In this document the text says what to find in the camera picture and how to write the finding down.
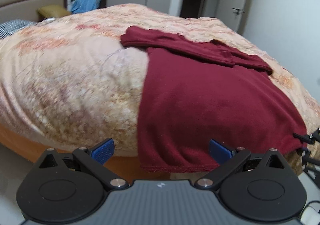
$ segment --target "yellow pillow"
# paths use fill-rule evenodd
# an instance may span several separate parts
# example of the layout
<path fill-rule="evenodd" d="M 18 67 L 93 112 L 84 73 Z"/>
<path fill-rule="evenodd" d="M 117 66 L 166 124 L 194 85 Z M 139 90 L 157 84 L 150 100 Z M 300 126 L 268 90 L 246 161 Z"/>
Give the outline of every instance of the yellow pillow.
<path fill-rule="evenodd" d="M 43 16 L 43 18 L 59 18 L 64 17 L 67 15 L 71 15 L 72 13 L 67 11 L 65 8 L 63 8 L 61 5 L 47 5 L 39 8 L 37 12 Z"/>

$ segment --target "checkered pillow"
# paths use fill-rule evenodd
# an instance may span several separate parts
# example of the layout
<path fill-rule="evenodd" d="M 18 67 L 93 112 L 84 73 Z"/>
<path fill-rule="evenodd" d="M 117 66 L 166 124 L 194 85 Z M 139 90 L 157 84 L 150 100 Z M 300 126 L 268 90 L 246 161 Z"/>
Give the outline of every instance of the checkered pillow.
<path fill-rule="evenodd" d="M 26 28 L 31 25 L 35 25 L 36 22 L 26 20 L 12 20 L 0 24 L 0 39 L 14 34 L 15 32 Z"/>

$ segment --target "blue gripper pad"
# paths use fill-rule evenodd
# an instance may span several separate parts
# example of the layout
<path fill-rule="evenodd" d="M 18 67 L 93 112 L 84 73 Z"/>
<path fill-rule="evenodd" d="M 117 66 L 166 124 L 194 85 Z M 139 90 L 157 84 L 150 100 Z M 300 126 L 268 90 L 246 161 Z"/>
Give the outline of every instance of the blue gripper pad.
<path fill-rule="evenodd" d="M 90 148 L 90 156 L 100 164 L 104 164 L 113 156 L 115 143 L 112 139 L 103 140 L 93 148 Z"/>
<path fill-rule="evenodd" d="M 230 149 L 222 146 L 213 139 L 209 142 L 209 154 L 220 165 L 234 156 Z"/>

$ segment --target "maroon t-shirt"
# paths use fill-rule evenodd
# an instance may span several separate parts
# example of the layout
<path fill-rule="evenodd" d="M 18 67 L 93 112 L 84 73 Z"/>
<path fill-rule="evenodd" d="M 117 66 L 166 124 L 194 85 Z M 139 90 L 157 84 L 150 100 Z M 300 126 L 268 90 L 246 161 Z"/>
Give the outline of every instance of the maroon t-shirt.
<path fill-rule="evenodd" d="M 213 170 L 218 164 L 208 153 L 210 139 L 253 153 L 277 148 L 286 154 L 301 147 L 292 134 L 305 134 L 305 124 L 258 56 L 216 40 L 197 43 L 136 26 L 121 43 L 146 48 L 149 56 L 138 116 L 145 170 Z"/>

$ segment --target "pillow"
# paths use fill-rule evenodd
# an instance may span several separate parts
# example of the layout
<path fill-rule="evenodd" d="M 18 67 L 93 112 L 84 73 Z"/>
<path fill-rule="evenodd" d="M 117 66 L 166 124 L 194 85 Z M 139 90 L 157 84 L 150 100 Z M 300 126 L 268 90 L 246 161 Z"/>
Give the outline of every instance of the pillow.
<path fill-rule="evenodd" d="M 14 34 L 15 32 L 26 28 L 31 25 L 35 25 L 37 22 L 26 21 L 26 20 L 12 20 L 0 24 L 0 39 Z"/>
<path fill-rule="evenodd" d="M 63 8 L 61 5 L 47 5 L 39 8 L 37 12 L 43 16 L 43 18 L 59 18 L 64 17 L 67 15 L 71 15 L 69 11 L 67 11 L 65 8 Z"/>

